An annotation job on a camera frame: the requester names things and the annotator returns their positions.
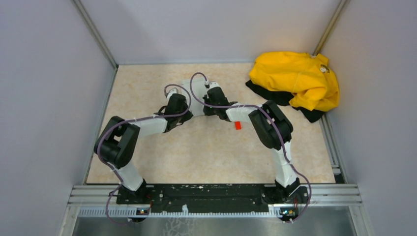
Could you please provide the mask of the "white cardboard box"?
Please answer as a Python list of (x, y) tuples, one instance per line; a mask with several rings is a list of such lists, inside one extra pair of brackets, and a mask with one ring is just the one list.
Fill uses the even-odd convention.
[[(182, 80), (179, 84), (184, 89), (186, 89), (189, 92), (189, 96), (187, 95), (187, 92), (185, 92), (183, 89), (181, 89), (181, 94), (183, 94), (186, 98), (186, 103), (189, 104), (189, 99), (191, 99), (191, 107), (189, 108), (190, 112), (193, 114), (193, 116), (204, 116), (204, 105), (198, 102), (195, 97), (191, 93), (190, 89), (190, 80)], [(205, 80), (204, 78), (194, 78), (192, 81), (192, 90), (194, 95), (200, 100), (204, 101), (203, 97), (207, 94), (208, 89), (205, 86)]]

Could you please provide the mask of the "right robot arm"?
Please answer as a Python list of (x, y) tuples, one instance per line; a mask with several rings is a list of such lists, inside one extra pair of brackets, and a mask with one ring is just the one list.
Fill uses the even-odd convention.
[(262, 105), (229, 102), (220, 87), (210, 88), (203, 96), (203, 101), (204, 112), (207, 115), (217, 115), (222, 120), (253, 125), (261, 143), (272, 152), (278, 199), (289, 203), (295, 198), (300, 181), (291, 163), (291, 139), (294, 128), (276, 103), (271, 100)]

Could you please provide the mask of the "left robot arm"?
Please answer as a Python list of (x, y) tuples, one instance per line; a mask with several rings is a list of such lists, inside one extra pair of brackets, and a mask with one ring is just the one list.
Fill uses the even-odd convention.
[(168, 98), (168, 104), (150, 117), (124, 120), (113, 116), (94, 145), (99, 160), (111, 168), (135, 203), (144, 202), (148, 196), (144, 178), (135, 168), (132, 158), (139, 138), (163, 134), (193, 117), (191, 102), (182, 94)]

